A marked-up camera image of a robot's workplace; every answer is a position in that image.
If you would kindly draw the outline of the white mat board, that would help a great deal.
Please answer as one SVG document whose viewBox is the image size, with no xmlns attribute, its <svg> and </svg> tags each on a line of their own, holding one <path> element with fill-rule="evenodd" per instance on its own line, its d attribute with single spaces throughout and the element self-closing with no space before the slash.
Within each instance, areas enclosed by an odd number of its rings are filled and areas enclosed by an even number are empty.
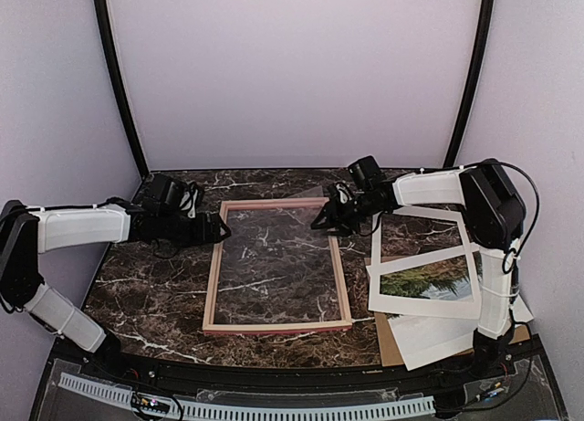
<svg viewBox="0 0 584 421">
<path fill-rule="evenodd" d="M 456 211 L 434 209 L 420 206 L 405 206 L 397 209 L 396 216 L 412 216 L 443 220 L 456 223 L 462 244 L 407 258 L 383 262 L 381 260 L 382 233 L 377 230 L 371 238 L 369 310 L 399 315 L 428 316 L 447 319 L 476 320 L 481 312 L 481 293 L 473 252 L 477 246 L 467 235 L 462 215 Z M 404 296 L 385 295 L 381 292 L 381 278 L 406 269 L 418 268 L 463 256 L 469 273 L 470 298 L 468 300 L 431 300 L 415 299 Z"/>
</svg>

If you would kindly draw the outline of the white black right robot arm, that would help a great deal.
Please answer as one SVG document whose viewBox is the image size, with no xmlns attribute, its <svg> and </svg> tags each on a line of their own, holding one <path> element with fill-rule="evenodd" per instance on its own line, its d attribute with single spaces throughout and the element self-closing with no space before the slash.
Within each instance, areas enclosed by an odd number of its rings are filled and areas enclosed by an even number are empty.
<svg viewBox="0 0 584 421">
<path fill-rule="evenodd" d="M 518 293 L 517 261 L 530 235 L 524 228 L 526 205 L 506 173 L 508 163 L 487 159 L 438 171 L 417 171 L 388 178 L 372 156 L 349 166 L 358 190 L 345 184 L 328 188 L 328 201 L 311 227 L 339 237 L 360 232 L 373 217 L 419 205 L 457 205 L 467 232 L 479 246 L 483 286 L 476 328 L 479 339 L 497 340 L 513 326 L 512 307 Z"/>
</svg>

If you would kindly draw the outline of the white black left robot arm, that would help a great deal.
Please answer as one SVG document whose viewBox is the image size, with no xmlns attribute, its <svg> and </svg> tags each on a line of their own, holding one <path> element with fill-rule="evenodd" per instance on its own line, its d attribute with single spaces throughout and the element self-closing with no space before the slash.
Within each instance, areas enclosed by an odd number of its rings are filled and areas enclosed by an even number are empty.
<svg viewBox="0 0 584 421">
<path fill-rule="evenodd" d="M 199 209 L 203 188 L 164 174 L 153 177 L 139 204 L 111 197 L 99 204 L 31 206 L 8 201 L 1 212 L 1 306 L 25 311 L 53 333 L 94 354 L 110 381 L 129 372 L 119 339 L 47 285 L 39 255 L 97 243 L 168 241 L 179 249 L 218 244 L 231 231 L 215 213 Z"/>
</svg>

